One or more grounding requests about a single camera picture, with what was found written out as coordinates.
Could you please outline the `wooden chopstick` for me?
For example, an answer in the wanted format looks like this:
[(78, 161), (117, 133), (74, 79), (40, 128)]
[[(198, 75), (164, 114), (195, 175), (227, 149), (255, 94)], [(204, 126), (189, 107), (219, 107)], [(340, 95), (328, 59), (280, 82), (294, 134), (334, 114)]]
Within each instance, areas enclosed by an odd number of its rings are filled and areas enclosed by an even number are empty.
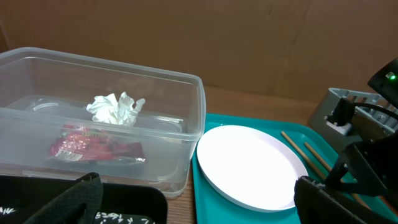
[[(293, 140), (285, 133), (281, 132), (281, 135), (284, 137), (284, 139), (302, 156), (302, 158), (305, 160), (305, 162), (317, 173), (317, 175), (322, 179), (326, 179), (326, 175), (318, 169), (318, 167), (308, 158), (308, 156), (301, 150), (301, 148), (296, 145), (296, 143), (293, 142)], [(359, 204), (362, 206), (370, 209), (368, 205), (356, 194), (351, 194), (353, 199), (357, 201)]]
[[(308, 142), (304, 142), (304, 145), (317, 159), (317, 161), (325, 168), (326, 171), (330, 172), (332, 170), (332, 167), (318, 154), (316, 150), (314, 150), (314, 148)], [(322, 180), (325, 180), (327, 178), (327, 175), (325, 175), (312, 161), (309, 161), (308, 164)]]

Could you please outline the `red snack wrapper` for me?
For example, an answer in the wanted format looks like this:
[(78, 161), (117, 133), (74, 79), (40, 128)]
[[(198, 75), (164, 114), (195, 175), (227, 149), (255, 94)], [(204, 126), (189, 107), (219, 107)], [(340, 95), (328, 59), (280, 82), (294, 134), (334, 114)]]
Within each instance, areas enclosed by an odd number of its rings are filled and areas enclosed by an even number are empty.
[(104, 130), (69, 124), (63, 126), (48, 156), (64, 162), (95, 161), (111, 166), (143, 164), (146, 161), (140, 142), (122, 143)]

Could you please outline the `white tissue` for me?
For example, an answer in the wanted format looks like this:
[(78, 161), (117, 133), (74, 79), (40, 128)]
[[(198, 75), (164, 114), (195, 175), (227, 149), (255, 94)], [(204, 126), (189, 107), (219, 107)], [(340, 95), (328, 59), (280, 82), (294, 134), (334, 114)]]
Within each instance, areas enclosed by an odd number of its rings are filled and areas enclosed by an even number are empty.
[(94, 102), (86, 106), (91, 113), (92, 120), (99, 123), (115, 124), (121, 126), (133, 126), (146, 100), (141, 98), (135, 101), (122, 92), (119, 100), (114, 93), (108, 96), (95, 96)]

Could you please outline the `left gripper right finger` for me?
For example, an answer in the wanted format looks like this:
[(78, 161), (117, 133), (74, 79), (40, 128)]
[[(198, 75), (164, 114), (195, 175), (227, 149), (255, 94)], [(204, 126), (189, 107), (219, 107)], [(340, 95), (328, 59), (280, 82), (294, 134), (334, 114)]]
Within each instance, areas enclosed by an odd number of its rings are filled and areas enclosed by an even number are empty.
[(308, 176), (296, 181), (294, 191), (301, 224), (395, 224)]

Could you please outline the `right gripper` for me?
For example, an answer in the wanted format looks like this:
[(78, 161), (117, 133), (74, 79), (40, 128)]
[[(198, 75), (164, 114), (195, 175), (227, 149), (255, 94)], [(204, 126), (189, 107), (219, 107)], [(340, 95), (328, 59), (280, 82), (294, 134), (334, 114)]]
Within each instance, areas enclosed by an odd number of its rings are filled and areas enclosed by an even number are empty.
[(351, 124), (361, 140), (342, 150), (325, 183), (350, 194), (382, 196), (397, 208), (397, 132), (384, 133), (380, 125), (357, 114), (357, 107), (397, 119), (397, 114), (378, 105), (340, 99), (326, 120), (337, 126)]

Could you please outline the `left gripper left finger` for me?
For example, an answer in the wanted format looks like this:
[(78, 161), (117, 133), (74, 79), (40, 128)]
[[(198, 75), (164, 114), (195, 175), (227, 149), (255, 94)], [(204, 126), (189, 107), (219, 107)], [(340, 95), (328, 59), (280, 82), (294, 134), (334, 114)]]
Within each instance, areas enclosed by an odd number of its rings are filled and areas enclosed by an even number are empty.
[(99, 174), (91, 172), (69, 188), (41, 198), (29, 206), (24, 223), (92, 223), (103, 198)]

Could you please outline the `pile of rice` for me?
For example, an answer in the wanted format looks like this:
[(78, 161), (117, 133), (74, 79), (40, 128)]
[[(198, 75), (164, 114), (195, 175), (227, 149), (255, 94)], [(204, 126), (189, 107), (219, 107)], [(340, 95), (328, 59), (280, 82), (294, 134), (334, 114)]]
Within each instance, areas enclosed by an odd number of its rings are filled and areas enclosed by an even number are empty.
[[(17, 213), (16, 208), (1, 207), (1, 219)], [(156, 222), (147, 216), (128, 215), (122, 213), (97, 212), (94, 224), (155, 224)]]

